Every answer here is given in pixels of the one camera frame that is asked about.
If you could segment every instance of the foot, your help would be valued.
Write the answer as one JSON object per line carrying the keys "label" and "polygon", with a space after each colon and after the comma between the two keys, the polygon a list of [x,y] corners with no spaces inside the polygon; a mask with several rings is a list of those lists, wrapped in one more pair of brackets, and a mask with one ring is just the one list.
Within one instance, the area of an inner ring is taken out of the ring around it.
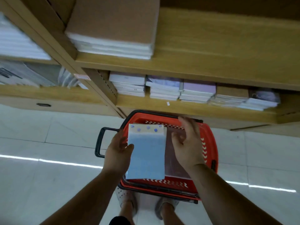
{"label": "foot", "polygon": [[177,201],[177,200],[174,200],[171,198],[166,198],[166,197],[161,197],[155,206],[155,214],[156,214],[157,218],[159,218],[160,220],[163,220],[163,217],[161,214],[164,211],[164,209],[171,207],[171,208],[173,208],[173,210],[175,210],[175,208],[178,204],[179,204],[179,201]]}
{"label": "foot", "polygon": [[119,187],[115,189],[115,193],[118,197],[120,207],[122,207],[122,204],[126,201],[129,201],[132,203],[132,216],[135,216],[137,213],[137,199],[134,195],[133,191],[130,190],[122,190]]}

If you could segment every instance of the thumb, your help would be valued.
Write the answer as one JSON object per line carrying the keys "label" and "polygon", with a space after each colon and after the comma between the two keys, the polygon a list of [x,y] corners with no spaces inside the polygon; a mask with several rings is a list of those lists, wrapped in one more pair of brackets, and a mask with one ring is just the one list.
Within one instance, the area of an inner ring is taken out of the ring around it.
{"label": "thumb", "polygon": [[128,154],[131,155],[133,149],[134,149],[134,145],[133,145],[133,144],[130,144],[130,145],[128,145],[128,146],[126,147],[126,152],[127,152]]}
{"label": "thumb", "polygon": [[178,134],[175,132],[172,132],[172,143],[173,143],[174,149],[180,148],[182,146],[182,143],[180,143]]}

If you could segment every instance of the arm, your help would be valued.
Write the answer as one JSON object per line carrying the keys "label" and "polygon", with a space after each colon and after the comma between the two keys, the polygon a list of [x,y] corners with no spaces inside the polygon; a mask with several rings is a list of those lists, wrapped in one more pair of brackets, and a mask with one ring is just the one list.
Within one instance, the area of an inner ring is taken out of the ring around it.
{"label": "arm", "polygon": [[41,225],[99,225],[111,196],[128,170],[133,145],[123,144],[123,131],[109,145],[101,173]]}
{"label": "arm", "polygon": [[173,133],[175,155],[193,179],[212,223],[214,225],[281,224],[205,165],[197,123],[189,118],[179,117],[179,120],[185,128],[186,139]]}

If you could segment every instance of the basket handle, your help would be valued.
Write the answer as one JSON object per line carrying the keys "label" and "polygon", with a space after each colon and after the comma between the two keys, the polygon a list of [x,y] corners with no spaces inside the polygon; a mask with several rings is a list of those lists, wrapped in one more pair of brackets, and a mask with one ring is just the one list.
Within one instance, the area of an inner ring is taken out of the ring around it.
{"label": "basket handle", "polygon": [[100,130],[100,133],[99,133],[99,136],[98,136],[98,139],[97,139],[97,143],[96,143],[96,147],[95,147],[95,156],[100,157],[100,158],[105,157],[105,155],[100,154],[100,147],[101,147],[103,136],[104,136],[104,133],[105,133],[106,130],[111,130],[111,131],[116,131],[116,132],[120,131],[119,129],[109,128],[109,127],[103,127]]}

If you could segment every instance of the notebook with blue dots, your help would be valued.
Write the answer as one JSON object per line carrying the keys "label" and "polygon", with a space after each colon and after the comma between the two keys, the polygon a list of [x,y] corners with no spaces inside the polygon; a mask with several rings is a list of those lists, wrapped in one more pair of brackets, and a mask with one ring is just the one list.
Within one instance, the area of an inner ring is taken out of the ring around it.
{"label": "notebook with blue dots", "polygon": [[164,179],[166,139],[163,125],[129,124],[128,144],[134,150],[126,179]]}

